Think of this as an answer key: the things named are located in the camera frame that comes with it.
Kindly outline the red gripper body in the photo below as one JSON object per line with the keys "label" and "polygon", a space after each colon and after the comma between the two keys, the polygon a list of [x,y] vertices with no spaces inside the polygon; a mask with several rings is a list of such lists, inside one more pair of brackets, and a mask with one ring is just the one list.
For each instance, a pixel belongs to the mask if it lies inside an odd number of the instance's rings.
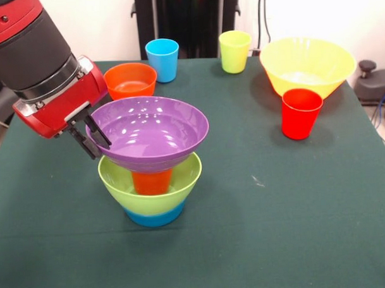
{"label": "red gripper body", "polygon": [[97,65],[85,56],[77,59],[77,75],[60,92],[27,103],[13,104],[16,115],[38,135],[53,138],[67,128],[67,120],[86,107],[95,106],[107,94],[106,82]]}

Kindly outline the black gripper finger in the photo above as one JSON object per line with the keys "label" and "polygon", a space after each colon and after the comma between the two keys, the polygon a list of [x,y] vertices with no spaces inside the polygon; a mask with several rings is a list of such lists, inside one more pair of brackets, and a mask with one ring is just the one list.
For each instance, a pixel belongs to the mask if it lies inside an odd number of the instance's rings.
{"label": "black gripper finger", "polygon": [[103,147],[105,149],[110,149],[111,141],[108,140],[107,136],[97,125],[94,118],[90,115],[89,109],[90,109],[90,106],[86,106],[86,108],[84,108],[85,114],[84,114],[83,121],[85,125],[88,127],[88,129],[90,130],[91,138],[93,138],[95,143],[100,147]]}
{"label": "black gripper finger", "polygon": [[76,119],[66,120],[69,134],[78,142],[78,144],[86,151],[86,153],[93,160],[102,155],[100,148],[96,145],[94,140],[84,136],[76,127]]}

